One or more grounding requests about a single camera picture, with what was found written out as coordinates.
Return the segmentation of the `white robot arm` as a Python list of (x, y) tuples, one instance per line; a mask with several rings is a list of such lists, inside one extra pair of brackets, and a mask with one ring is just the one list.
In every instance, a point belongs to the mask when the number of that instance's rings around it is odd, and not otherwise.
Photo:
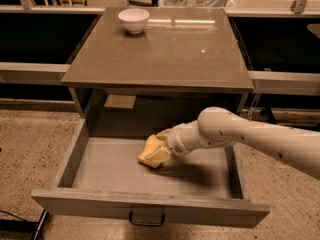
[(243, 143), (320, 179), (320, 133), (241, 118), (220, 108), (204, 109), (190, 123), (151, 135), (138, 161), (157, 168), (172, 156)]

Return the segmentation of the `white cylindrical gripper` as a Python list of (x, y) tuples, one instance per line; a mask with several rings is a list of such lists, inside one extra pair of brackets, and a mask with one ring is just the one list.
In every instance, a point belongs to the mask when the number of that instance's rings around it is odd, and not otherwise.
[[(179, 124), (172, 129), (165, 129), (156, 134), (156, 138), (166, 140), (169, 151), (175, 156), (183, 156), (199, 149), (203, 145), (198, 122)], [(151, 168), (158, 168), (170, 159), (171, 154), (164, 145), (147, 144), (141, 154), (141, 162)]]

